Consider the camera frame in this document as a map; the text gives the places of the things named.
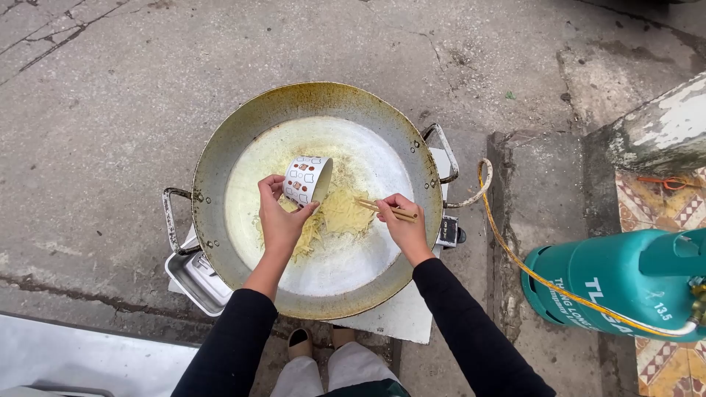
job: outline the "gas cylinder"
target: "gas cylinder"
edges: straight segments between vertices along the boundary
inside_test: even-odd
[[[527,301],[551,323],[674,342],[706,336],[706,228],[637,230],[537,247],[525,264],[564,290],[650,326],[680,329],[687,319],[700,325],[684,336],[654,335],[574,302],[522,272]]]

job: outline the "foot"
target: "foot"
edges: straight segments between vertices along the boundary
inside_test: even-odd
[[[333,326],[331,328],[331,342],[334,349],[338,349],[348,342],[355,342],[355,330],[344,326]]]
[[[313,343],[311,342],[311,332],[308,329],[298,328],[289,335],[289,360],[293,360],[303,355],[312,357]]]

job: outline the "wooden chopsticks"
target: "wooden chopsticks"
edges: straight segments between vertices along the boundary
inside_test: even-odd
[[[356,204],[358,204],[361,207],[368,208],[371,211],[380,212],[380,208],[375,204],[375,201],[370,201],[370,200],[365,200],[362,198],[356,198]],[[406,211],[401,208],[395,208],[392,207],[393,213],[395,214],[395,218],[401,219],[401,220],[406,220],[407,222],[412,222],[412,223],[417,223],[417,214],[413,213],[412,211]]]

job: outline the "white pants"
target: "white pants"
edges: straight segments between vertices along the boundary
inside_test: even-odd
[[[397,377],[375,353],[356,342],[348,342],[328,360],[328,391],[368,381]],[[270,397],[314,397],[323,394],[316,361],[307,356],[288,362],[277,378]]]

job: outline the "black long-sleeve shirt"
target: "black long-sleeve shirt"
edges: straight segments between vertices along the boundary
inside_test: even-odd
[[[412,277],[476,396],[556,395],[440,260],[420,263]],[[265,295],[233,292],[172,397],[248,396],[276,318]]]

